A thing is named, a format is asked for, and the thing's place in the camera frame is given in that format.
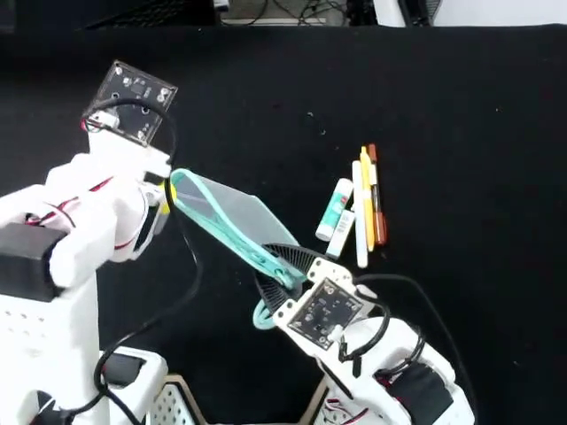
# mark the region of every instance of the yellow marker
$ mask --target yellow marker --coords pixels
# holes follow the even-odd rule
[[[364,200],[364,224],[366,228],[366,243],[369,251],[374,250],[374,211],[372,208],[372,191],[370,189],[370,157],[366,147],[361,148],[362,165],[362,199]]]

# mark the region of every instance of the black circuit board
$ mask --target black circuit board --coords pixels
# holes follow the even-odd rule
[[[340,325],[346,328],[362,309],[362,302],[330,279],[322,285],[293,316],[288,326],[313,344],[328,350],[328,335]]]
[[[176,86],[115,61],[90,106],[103,100],[123,97],[143,99],[167,110],[176,93]],[[113,131],[144,146],[151,143],[161,123],[160,116],[140,106],[123,105],[112,113],[120,118],[118,129]]]

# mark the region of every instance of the orange marker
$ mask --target orange marker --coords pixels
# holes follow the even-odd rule
[[[378,155],[376,145],[369,144],[369,156],[372,167],[370,168],[370,184],[372,186],[372,202],[374,204],[375,216],[375,233],[376,243],[378,245],[386,244],[386,218],[382,211],[382,203],[380,200],[380,181],[378,180]]]

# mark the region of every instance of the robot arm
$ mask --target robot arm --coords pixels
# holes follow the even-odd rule
[[[114,64],[112,77],[123,81],[126,69]],[[132,90],[157,87],[151,77],[136,80],[136,70],[129,72]],[[166,96],[157,95],[162,109],[175,93],[167,90]],[[0,198],[0,337],[6,344],[0,365],[2,423],[28,424],[37,413],[37,390],[50,393],[62,409],[95,399],[93,371],[100,356],[96,271],[108,260],[137,259],[165,225],[168,209],[159,182],[170,174],[170,157],[148,144],[159,118],[138,106],[124,109],[120,115],[115,110],[95,113],[83,122],[88,154],[51,169],[43,185]],[[113,119],[105,121],[106,114]],[[150,352],[118,352],[143,363],[134,382],[114,389],[141,420],[163,384],[166,362]],[[106,398],[74,420],[75,425],[108,423],[129,420]]]
[[[450,363],[406,322],[389,313],[369,318],[377,297],[347,269],[318,258],[307,276],[313,287],[282,303],[274,321],[326,374],[325,423],[475,422]],[[346,418],[333,421],[341,410]]]

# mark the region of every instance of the marker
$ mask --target marker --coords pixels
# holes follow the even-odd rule
[[[369,264],[369,252],[366,244],[364,227],[364,201],[362,199],[362,166],[360,161],[353,161],[354,185],[354,228],[356,232],[356,262],[358,267],[366,268]]]
[[[361,148],[361,167],[362,167],[362,197],[364,199],[364,226],[366,228],[366,244],[369,251],[374,250],[374,210],[372,208],[372,192],[370,190],[370,162],[366,147]]]
[[[376,145],[369,144],[369,156],[371,162],[370,168],[370,184],[372,185],[372,201],[374,203],[374,218],[376,243],[378,245],[386,244],[386,218],[382,211],[382,202],[380,200],[380,181],[378,180],[378,155]]]

